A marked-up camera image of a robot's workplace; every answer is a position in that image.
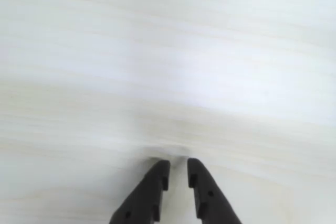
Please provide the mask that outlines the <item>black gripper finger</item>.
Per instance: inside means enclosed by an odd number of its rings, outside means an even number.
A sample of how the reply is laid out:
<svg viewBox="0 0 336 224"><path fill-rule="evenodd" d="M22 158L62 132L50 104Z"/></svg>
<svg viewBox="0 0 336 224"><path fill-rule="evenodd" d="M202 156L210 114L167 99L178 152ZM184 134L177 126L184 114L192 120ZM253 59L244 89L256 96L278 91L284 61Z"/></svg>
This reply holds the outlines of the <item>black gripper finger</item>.
<svg viewBox="0 0 336 224"><path fill-rule="evenodd" d="M170 167L168 160L157 161L113 213L110 223L160 222L163 192L169 188Z"/></svg>
<svg viewBox="0 0 336 224"><path fill-rule="evenodd" d="M195 210L205 224L241 224L211 173L197 158L187 160L188 186L194 190Z"/></svg>

